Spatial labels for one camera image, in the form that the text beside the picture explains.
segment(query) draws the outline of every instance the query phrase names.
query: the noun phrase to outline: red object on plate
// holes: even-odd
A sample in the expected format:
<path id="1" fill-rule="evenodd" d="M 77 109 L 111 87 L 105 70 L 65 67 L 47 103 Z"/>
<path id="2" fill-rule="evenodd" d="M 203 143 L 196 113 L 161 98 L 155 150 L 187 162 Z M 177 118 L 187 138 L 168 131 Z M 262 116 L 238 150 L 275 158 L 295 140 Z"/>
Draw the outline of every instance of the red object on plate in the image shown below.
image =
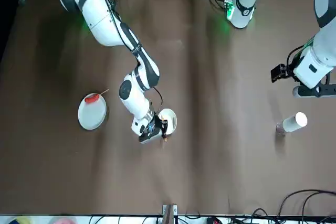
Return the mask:
<path id="1" fill-rule="evenodd" d="M 98 101 L 98 99 L 99 99 L 99 95 L 98 94 L 93 94 L 90 97 L 86 97 L 84 101 L 86 103 L 90 104 L 90 103 L 94 103 L 94 102 Z"/>

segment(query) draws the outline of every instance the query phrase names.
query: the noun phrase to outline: brown table surface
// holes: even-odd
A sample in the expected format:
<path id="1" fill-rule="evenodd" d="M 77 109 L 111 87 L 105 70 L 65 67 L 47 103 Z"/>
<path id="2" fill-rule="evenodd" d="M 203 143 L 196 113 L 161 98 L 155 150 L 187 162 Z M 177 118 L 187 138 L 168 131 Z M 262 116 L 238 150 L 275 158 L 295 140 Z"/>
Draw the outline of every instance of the brown table surface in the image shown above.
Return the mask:
<path id="1" fill-rule="evenodd" d="M 139 144 L 118 97 L 134 57 L 98 44 L 59 0 L 27 0 L 1 64 L 2 214 L 159 214 L 168 203 L 181 214 L 276 214 L 295 190 L 335 189 L 336 100 L 296 99 L 294 81 L 270 81 L 318 31 L 313 0 L 258 0 L 243 30 L 208 0 L 118 0 L 118 11 L 160 69 L 175 133 Z M 107 88 L 108 120 L 83 130 L 81 99 Z M 298 111 L 308 126 L 276 142 L 276 123 Z M 305 196 L 283 214 L 299 214 Z M 306 214 L 328 215 L 334 204 L 315 196 Z"/>

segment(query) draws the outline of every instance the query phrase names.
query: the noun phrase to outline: colorful object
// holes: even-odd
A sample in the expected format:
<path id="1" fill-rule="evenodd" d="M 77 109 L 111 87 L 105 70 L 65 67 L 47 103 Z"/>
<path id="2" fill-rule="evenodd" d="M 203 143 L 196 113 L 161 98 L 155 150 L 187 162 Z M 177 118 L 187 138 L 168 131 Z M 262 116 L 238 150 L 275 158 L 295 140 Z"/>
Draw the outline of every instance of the colorful object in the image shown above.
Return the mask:
<path id="1" fill-rule="evenodd" d="M 163 120 L 167 120 L 168 122 L 168 128 L 166 131 L 166 135 L 172 134 L 177 126 L 177 116 L 174 111 L 171 109 L 163 109 L 158 114 L 159 118 Z"/>
<path id="2" fill-rule="evenodd" d="M 100 93 L 100 95 L 106 93 L 106 92 L 109 91 L 109 90 L 110 90 L 110 89 L 106 89 L 104 92 Z M 90 96 L 90 97 L 86 97 L 86 98 L 85 98 L 85 102 L 86 102 L 86 103 L 94 103 L 94 102 L 98 101 L 100 95 L 99 95 L 99 94 L 93 94 L 93 95 Z"/>
<path id="3" fill-rule="evenodd" d="M 54 224 L 76 224 L 76 223 L 73 220 L 64 217 L 56 220 Z"/>
<path id="4" fill-rule="evenodd" d="M 31 219 L 27 216 L 19 216 L 12 220 L 9 224 L 32 224 Z"/>
<path id="5" fill-rule="evenodd" d="M 87 103 L 86 100 L 98 96 L 94 102 Z M 105 119 L 107 111 L 106 101 L 99 94 L 88 94 L 80 103 L 78 108 L 78 122 L 86 130 L 98 128 Z"/>

